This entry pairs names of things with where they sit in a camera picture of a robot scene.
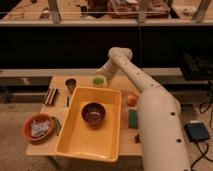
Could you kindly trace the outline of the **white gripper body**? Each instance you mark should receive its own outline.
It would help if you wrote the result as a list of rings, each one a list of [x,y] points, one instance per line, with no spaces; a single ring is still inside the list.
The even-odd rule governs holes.
[[[107,61],[96,73],[105,77],[108,84],[111,83],[112,79],[116,75],[118,68],[111,61]]]

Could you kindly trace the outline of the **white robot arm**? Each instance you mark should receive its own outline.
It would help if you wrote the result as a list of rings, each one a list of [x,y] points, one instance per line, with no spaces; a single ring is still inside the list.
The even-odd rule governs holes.
[[[140,92],[138,128],[144,171],[191,171],[180,121],[178,100],[131,62],[129,48],[112,47],[108,61],[97,70],[110,83],[118,69]]]

